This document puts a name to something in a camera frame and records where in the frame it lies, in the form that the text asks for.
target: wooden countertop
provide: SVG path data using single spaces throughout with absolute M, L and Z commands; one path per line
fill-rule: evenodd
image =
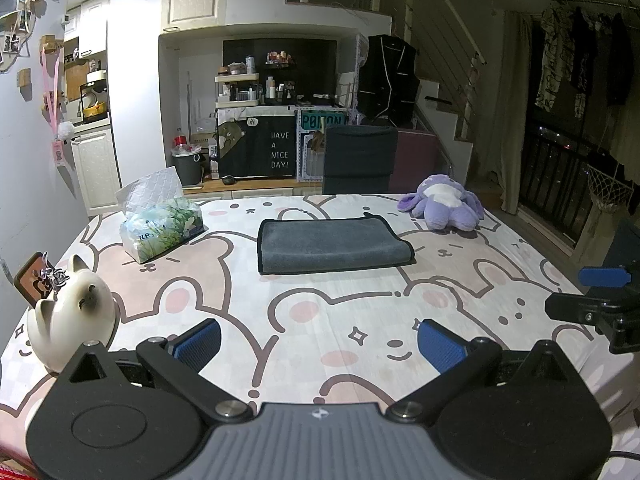
M 320 182 L 297 182 L 295 178 L 249 178 L 238 180 L 231 186 L 222 184 L 222 180 L 205 180 L 202 187 L 185 189 L 184 194 L 212 193 L 220 191 L 239 191 L 246 189 L 277 189 L 281 187 L 312 187 L 320 186 Z

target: cartoon bear print tablecloth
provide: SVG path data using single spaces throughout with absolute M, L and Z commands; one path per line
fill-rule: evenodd
M 487 214 L 471 233 L 429 232 L 392 196 L 309 196 L 202 203 L 205 233 L 139 265 L 123 249 L 121 213 L 98 216 L 60 260 L 77 253 L 110 286 L 120 309 L 111 350 L 169 339 L 207 317 L 222 348 L 200 372 L 248 402 L 377 402 L 384 410 L 437 371 L 417 348 L 418 322 L 460 336 L 530 349 L 551 338 L 577 362 L 594 332 L 547 318 L 553 291 L 576 292 L 548 261 Z M 265 218 L 379 214 L 416 253 L 410 266 L 260 276 L 256 237 Z M 24 434 L 54 383 L 20 320 L 1 358 L 0 448 L 28 462 Z

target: purple stuffed animal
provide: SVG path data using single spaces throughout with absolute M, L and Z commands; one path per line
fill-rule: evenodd
M 403 196 L 398 211 L 424 216 L 430 230 L 451 225 L 461 231 L 473 231 L 484 218 L 484 208 L 470 191 L 447 175 L 431 175 L 418 186 L 418 192 Z

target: tissue pack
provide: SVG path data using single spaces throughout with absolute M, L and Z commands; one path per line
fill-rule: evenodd
M 184 197 L 162 200 L 120 225 L 124 250 L 139 264 L 203 231 L 200 206 Z

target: cat figurine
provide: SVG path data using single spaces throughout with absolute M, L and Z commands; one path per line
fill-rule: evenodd
M 85 341 L 107 346 L 116 323 L 116 305 L 104 280 L 77 254 L 69 258 L 67 273 L 57 298 L 52 292 L 27 313 L 31 348 L 54 372 L 61 372 Z

